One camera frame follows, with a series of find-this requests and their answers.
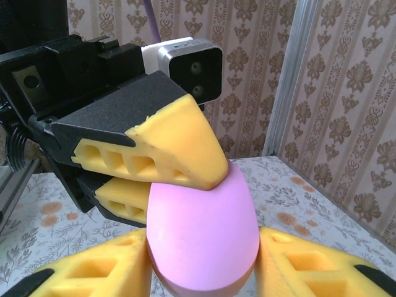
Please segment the floral tablecloth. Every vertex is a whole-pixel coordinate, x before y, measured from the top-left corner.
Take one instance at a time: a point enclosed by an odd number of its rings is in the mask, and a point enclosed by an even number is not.
[[[249,183],[260,225],[363,257],[396,277],[396,255],[277,157],[234,162]],[[41,265],[133,229],[97,209],[81,213],[54,174],[36,174],[0,235],[0,294]],[[154,275],[151,293],[171,296]],[[238,296],[256,296],[253,275]]]

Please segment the metal frame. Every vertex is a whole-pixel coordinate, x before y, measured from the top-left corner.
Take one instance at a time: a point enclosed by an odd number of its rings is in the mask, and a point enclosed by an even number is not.
[[[23,170],[16,173],[13,173],[8,166],[0,167],[0,234],[39,165],[39,160],[31,161]]]
[[[298,0],[262,156],[278,155],[318,0]]]

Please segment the pink egg-shaped object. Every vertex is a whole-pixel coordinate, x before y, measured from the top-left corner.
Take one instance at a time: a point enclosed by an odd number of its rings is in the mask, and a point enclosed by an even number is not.
[[[174,296],[234,296],[259,250],[248,184],[229,161],[227,177],[202,191],[152,183],[147,241],[154,271]]]

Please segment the damask wallpaper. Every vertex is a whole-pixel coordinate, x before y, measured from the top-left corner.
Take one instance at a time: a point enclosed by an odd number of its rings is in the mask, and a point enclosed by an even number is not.
[[[162,40],[203,37],[222,47],[223,92],[205,115],[227,157],[261,155],[296,1],[152,3]],[[67,5],[70,33],[86,40],[110,35],[120,44],[152,43],[142,0],[68,0]]]
[[[396,0],[321,0],[280,156],[396,251]]]

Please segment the camera lens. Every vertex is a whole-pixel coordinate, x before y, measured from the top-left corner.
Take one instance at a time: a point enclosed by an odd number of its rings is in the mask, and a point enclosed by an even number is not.
[[[24,84],[28,88],[37,88],[39,81],[38,78],[35,77],[34,75],[28,75],[24,79]]]
[[[192,89],[192,96],[194,97],[200,97],[204,92],[204,88],[201,85],[197,85]]]
[[[191,72],[193,74],[200,74],[202,71],[202,65],[200,62],[194,62],[191,65]]]

